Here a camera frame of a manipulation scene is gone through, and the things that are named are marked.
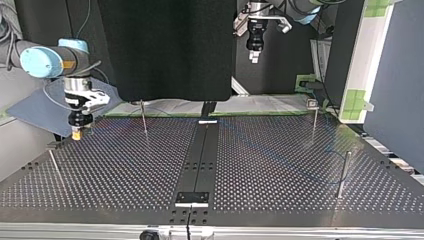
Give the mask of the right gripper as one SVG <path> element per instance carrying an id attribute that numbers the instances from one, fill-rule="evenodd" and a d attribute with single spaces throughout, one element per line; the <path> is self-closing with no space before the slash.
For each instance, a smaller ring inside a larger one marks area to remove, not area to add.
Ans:
<path id="1" fill-rule="evenodd" d="M 79 141 L 82 138 L 82 128 L 93 122 L 93 115 L 85 115 L 81 111 L 71 111 L 68 115 L 68 123 L 72 128 L 71 138 Z"/>

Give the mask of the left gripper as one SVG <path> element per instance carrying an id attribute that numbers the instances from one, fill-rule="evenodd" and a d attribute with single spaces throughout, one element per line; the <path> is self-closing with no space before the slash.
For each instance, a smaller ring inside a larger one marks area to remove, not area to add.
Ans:
<path id="1" fill-rule="evenodd" d="M 260 51 L 264 48 L 264 33 L 267 30 L 268 21 L 264 19 L 250 19 L 248 21 L 247 30 L 249 38 L 246 47 L 249 51 L 249 59 L 252 63 L 257 64 L 259 61 Z"/>

